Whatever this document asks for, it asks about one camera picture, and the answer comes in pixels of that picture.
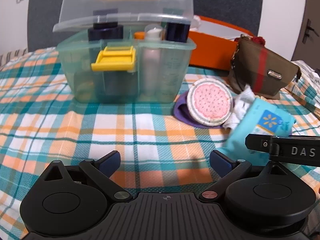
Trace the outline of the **light blue wipes packet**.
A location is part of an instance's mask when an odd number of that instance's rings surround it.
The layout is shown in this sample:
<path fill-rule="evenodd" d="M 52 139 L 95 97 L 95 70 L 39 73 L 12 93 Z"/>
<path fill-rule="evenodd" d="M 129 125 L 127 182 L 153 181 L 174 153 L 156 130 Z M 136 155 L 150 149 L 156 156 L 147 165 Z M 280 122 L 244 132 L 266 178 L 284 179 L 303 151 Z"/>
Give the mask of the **light blue wipes packet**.
<path fill-rule="evenodd" d="M 249 150 L 245 146 L 248 134 L 276 135 L 287 137 L 292 133 L 296 119 L 276 105 L 255 99 L 244 118 L 230 134 L 222 147 L 217 150 L 232 160 L 245 159 L 252 165 L 264 166 L 267 153 Z"/>

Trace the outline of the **round pink white pad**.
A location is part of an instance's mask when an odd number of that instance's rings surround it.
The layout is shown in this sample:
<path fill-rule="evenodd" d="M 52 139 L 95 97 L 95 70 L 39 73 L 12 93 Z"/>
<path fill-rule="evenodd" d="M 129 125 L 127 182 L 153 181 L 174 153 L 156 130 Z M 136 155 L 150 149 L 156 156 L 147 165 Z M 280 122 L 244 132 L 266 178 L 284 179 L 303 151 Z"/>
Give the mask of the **round pink white pad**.
<path fill-rule="evenodd" d="M 231 115 L 233 98 L 221 81 L 203 78 L 189 89 L 187 107 L 191 117 L 199 124 L 209 127 L 220 126 Z"/>

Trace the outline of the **white knit cloth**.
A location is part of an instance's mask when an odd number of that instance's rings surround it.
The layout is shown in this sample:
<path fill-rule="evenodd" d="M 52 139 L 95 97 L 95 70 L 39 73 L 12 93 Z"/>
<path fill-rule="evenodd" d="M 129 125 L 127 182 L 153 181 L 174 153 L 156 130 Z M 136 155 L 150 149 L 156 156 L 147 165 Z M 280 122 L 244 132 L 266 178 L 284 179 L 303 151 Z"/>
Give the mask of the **white knit cloth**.
<path fill-rule="evenodd" d="M 240 124 L 254 100 L 255 94 L 252 92 L 250 86 L 246 85 L 244 91 L 235 97 L 231 115 L 222 127 L 234 130 L 238 124 Z"/>

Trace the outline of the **purple microfiber towel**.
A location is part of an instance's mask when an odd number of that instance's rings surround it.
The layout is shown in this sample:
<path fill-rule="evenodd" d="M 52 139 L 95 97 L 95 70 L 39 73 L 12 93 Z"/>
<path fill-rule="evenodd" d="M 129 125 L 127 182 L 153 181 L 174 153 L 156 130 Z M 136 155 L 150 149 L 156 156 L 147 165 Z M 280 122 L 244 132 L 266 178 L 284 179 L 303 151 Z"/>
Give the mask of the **purple microfiber towel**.
<path fill-rule="evenodd" d="M 219 128 L 222 128 L 222 125 L 219 125 L 219 126 L 213 126 L 213 127 L 210 127 L 210 126 L 206 126 L 206 125 L 203 125 L 199 122 L 197 122 L 192 116 L 191 114 L 189 113 L 189 110 L 188 110 L 188 107 L 187 107 L 187 95 L 188 95 L 188 92 L 189 91 L 186 91 L 184 93 L 182 93 L 179 98 L 177 99 L 175 105 L 174 105 L 174 108 L 173 108 L 173 116 L 187 124 L 187 125 L 190 125 L 190 126 L 193 126 L 193 127 L 196 127 L 196 128 L 203 128 L 203 129 L 219 129 Z"/>

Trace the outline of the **olive red-striped pouch bag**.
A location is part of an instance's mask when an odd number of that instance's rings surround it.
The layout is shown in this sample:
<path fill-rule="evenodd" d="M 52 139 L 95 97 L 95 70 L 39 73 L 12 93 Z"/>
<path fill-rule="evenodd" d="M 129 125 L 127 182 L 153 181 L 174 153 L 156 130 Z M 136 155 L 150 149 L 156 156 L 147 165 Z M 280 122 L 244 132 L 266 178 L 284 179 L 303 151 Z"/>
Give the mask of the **olive red-striped pouch bag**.
<path fill-rule="evenodd" d="M 280 90 L 301 75 L 299 66 L 242 35 L 231 58 L 228 79 L 236 93 L 249 85 L 255 95 L 278 100 Z"/>

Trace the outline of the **clear green plastic storage box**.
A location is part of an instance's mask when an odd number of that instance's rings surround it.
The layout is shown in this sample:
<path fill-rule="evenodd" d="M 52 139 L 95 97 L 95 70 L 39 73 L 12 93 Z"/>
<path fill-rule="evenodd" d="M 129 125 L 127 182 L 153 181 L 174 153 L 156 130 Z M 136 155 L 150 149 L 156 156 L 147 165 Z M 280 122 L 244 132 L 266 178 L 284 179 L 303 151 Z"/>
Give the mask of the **clear green plastic storage box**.
<path fill-rule="evenodd" d="M 124 29 L 122 40 L 89 41 L 88 31 L 81 31 L 57 46 L 62 70 L 75 99 L 83 103 L 171 103 L 175 100 L 189 66 L 195 43 L 161 40 L 148 44 L 133 38 L 134 28 Z M 99 51 L 109 47 L 136 49 L 134 72 L 94 72 L 91 64 Z M 142 85 L 142 54 L 144 47 L 159 47 L 161 59 L 154 96 L 145 96 Z"/>

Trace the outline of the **yellow box latch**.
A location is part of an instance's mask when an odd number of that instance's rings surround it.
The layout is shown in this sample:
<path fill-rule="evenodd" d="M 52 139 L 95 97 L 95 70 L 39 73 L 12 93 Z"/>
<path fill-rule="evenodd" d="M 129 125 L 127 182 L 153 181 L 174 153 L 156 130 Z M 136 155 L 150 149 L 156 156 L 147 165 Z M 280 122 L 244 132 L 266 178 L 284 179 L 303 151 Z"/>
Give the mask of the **yellow box latch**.
<path fill-rule="evenodd" d="M 136 64 L 136 49 L 130 47 L 109 47 L 99 51 L 91 69 L 94 72 L 127 71 L 134 72 Z"/>

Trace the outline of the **red fluffy cloth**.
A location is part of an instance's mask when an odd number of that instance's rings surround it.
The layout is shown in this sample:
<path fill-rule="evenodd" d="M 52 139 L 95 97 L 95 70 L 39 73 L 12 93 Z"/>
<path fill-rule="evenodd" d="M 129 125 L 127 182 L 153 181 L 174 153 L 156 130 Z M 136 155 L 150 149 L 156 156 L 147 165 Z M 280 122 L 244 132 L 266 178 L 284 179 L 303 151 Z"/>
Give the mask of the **red fluffy cloth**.
<path fill-rule="evenodd" d="M 265 46 L 265 44 L 266 44 L 264 38 L 261 37 L 261 36 L 252 36 L 251 37 L 251 41 L 256 43 L 256 44 L 259 44 L 261 46 Z"/>

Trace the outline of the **white lotion bottle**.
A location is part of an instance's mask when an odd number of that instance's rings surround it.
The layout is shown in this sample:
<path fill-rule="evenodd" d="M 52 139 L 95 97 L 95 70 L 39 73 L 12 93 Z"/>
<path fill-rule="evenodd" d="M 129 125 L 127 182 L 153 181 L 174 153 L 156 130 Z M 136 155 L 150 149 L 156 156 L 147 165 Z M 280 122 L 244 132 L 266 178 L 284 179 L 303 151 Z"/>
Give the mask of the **white lotion bottle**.
<path fill-rule="evenodd" d="M 159 43 L 162 40 L 163 28 L 160 25 L 150 24 L 145 28 L 144 41 L 148 44 Z M 145 96 L 154 96 L 157 87 L 157 76 L 161 59 L 161 50 L 144 47 L 142 54 L 142 85 Z"/>

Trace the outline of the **orange cardboard box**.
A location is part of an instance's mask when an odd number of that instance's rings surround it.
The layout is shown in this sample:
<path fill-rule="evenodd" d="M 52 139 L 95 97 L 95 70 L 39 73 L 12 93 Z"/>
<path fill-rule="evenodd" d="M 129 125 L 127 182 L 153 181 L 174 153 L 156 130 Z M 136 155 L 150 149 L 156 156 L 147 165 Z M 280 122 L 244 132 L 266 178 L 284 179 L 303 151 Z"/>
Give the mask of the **orange cardboard box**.
<path fill-rule="evenodd" d="M 195 15 L 194 21 L 189 31 L 189 38 L 196 44 L 191 66 L 229 70 L 237 46 L 235 39 L 253 36 L 249 30 L 213 18 Z"/>

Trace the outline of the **dark blue jar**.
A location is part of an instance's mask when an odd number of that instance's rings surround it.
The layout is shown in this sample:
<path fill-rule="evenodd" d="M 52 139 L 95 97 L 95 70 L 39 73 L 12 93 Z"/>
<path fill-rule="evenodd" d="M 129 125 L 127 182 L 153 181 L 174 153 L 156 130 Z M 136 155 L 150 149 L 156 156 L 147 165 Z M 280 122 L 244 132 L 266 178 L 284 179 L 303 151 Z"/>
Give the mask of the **dark blue jar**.
<path fill-rule="evenodd" d="M 88 40 L 121 40 L 123 39 L 123 25 L 117 22 L 94 23 L 92 28 L 88 29 Z"/>

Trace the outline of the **orange capped bottle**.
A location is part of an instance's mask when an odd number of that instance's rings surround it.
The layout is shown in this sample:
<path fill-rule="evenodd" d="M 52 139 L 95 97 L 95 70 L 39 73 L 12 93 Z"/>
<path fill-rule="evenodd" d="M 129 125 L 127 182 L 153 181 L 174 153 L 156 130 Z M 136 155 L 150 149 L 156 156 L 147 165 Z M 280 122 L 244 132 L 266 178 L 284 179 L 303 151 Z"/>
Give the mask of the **orange capped bottle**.
<path fill-rule="evenodd" d="M 133 35 L 135 40 L 143 40 L 145 38 L 145 32 L 144 31 L 137 31 Z"/>

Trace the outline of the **dark blue bottle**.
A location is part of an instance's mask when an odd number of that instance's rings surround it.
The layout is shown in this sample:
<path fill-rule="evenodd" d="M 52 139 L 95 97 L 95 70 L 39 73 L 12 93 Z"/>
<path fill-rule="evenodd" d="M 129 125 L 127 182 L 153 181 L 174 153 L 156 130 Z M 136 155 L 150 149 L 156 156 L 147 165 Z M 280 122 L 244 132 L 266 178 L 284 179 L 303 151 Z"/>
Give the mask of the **dark blue bottle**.
<path fill-rule="evenodd" d="M 186 43 L 189 35 L 189 24 L 167 23 L 165 40 Z"/>

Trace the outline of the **dark grey upholstered headboard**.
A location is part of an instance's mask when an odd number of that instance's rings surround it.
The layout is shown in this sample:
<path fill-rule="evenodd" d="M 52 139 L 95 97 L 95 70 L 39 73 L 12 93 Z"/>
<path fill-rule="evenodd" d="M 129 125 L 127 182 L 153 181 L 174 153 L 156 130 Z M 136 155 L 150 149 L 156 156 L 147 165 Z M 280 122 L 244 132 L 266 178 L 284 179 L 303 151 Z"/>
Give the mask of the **dark grey upholstered headboard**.
<path fill-rule="evenodd" d="M 71 33 L 54 33 L 62 0 L 29 0 L 28 50 L 54 47 Z M 257 35 L 263 0 L 194 0 L 194 12 L 249 30 Z"/>

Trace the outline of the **clear plastic box lid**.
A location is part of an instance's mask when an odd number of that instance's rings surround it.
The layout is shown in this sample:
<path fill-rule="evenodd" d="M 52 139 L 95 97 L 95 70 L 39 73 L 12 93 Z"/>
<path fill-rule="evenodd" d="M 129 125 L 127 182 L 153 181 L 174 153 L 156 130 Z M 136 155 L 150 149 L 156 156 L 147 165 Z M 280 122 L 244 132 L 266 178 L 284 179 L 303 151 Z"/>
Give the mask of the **clear plastic box lid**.
<path fill-rule="evenodd" d="M 79 31 L 96 23 L 172 22 L 197 28 L 193 0 L 63 0 L 53 32 Z"/>

